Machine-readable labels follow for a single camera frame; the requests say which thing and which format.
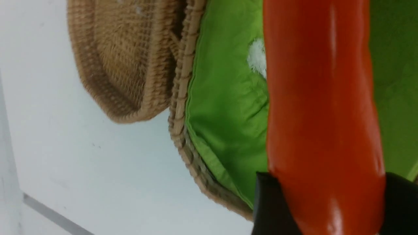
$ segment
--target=basket rim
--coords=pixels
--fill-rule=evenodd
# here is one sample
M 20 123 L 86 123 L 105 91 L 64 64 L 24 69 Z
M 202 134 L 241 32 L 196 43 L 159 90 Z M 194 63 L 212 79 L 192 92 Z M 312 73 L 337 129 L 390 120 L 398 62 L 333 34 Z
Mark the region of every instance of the basket rim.
M 163 46 L 169 46 L 169 42 L 164 44 L 160 43 L 158 40 L 153 39 L 157 36 L 169 35 L 171 29 L 166 26 L 166 12 L 175 12 L 177 9 L 173 8 L 172 6 L 173 4 L 178 5 L 178 3 L 179 0 L 155 0 L 156 8 L 153 12 L 153 26 L 151 29 L 149 50 L 147 55 L 148 62 L 144 65 L 146 68 L 146 73 L 143 77 L 143 88 L 138 92 L 142 97 L 140 105 L 138 106 L 135 105 L 130 99 L 128 99 L 122 92 L 120 92 L 117 86 L 110 82 L 108 74 L 103 67 L 103 63 L 98 56 L 99 52 L 96 46 L 97 42 L 94 39 L 94 18 L 97 7 L 95 0 L 67 0 L 68 32 L 80 80 L 90 96 L 95 100 L 103 112 L 105 112 L 106 115 L 114 122 L 133 123 L 136 121 L 149 120 L 168 107 L 171 94 L 167 94 L 166 97 L 162 99 L 161 96 L 154 94 L 154 90 L 156 87 L 162 86 L 163 82 L 161 80 L 166 80 L 169 81 L 168 85 L 170 85 L 170 87 L 168 87 L 166 90 L 170 92 L 172 77 L 167 75 L 167 77 L 159 78 L 154 76 L 153 71 L 161 70 L 159 61 L 167 60 L 167 58 L 162 58 L 160 55 L 158 55 L 156 51 L 161 49 Z M 76 7 L 84 7 L 84 9 L 82 11 L 75 11 L 74 9 Z M 81 36 L 81 34 L 78 32 L 80 28 L 89 31 L 88 34 L 91 34 L 91 37 L 89 36 L 88 40 L 83 38 L 83 36 Z M 97 74 L 101 75 L 100 79 L 90 79 L 89 76 L 91 76 L 91 74 L 87 73 L 88 65 L 84 63 L 83 60 L 83 57 L 86 55 L 86 53 L 92 53 L 94 54 L 94 58 L 97 58 L 97 63 L 100 64 L 101 69 L 100 71 L 97 71 Z M 109 100 L 112 98 L 107 97 L 105 94 L 103 94 L 101 89 L 97 88 L 96 84 L 98 84 L 98 80 L 100 80 L 100 83 L 108 84 L 112 90 L 112 96 L 123 100 L 125 104 L 131 107 L 130 111 L 123 114 L 113 112 L 115 105 L 109 104 Z
M 252 209 L 232 191 L 222 186 L 212 175 L 194 147 L 185 126 L 185 108 L 189 81 L 192 77 L 194 53 L 200 22 L 207 0 L 187 0 L 186 19 L 179 44 L 176 76 L 168 118 L 171 139 L 199 189 L 209 199 L 252 221 Z

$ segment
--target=woven basket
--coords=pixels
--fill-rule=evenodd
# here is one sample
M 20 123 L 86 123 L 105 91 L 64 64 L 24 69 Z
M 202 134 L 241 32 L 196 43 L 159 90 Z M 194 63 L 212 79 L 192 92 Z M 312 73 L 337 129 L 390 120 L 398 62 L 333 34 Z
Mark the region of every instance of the woven basket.
M 149 120 L 168 107 L 184 2 L 68 0 L 81 82 L 111 120 Z
M 218 204 L 252 220 L 252 210 L 238 196 L 223 187 L 211 174 L 190 140 L 185 122 L 185 107 L 189 81 L 192 76 L 194 52 L 199 36 L 200 21 L 206 0 L 187 0 L 186 19 L 179 43 L 176 76 L 170 104 L 169 130 L 174 144 L 190 174 L 203 194 Z

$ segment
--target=red pepper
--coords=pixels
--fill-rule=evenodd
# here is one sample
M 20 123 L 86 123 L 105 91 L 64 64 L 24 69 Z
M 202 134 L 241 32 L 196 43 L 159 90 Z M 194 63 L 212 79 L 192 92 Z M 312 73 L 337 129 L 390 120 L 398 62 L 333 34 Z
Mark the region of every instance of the red pepper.
M 264 0 L 269 171 L 304 235 L 375 235 L 385 169 L 369 0 Z

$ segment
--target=white floor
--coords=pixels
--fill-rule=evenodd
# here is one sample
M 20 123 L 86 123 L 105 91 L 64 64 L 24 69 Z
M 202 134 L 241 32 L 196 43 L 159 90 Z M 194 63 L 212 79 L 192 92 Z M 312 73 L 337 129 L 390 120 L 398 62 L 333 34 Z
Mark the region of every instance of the white floor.
M 0 234 L 70 235 L 23 203 L 0 80 Z

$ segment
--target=white fluff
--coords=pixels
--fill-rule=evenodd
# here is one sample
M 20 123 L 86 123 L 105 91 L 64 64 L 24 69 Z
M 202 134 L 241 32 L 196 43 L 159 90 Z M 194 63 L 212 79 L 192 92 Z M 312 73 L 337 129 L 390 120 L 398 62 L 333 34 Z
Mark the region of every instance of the white fluff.
M 248 65 L 253 72 L 267 78 L 267 61 L 265 58 L 264 40 L 257 38 L 251 43 L 247 57 Z

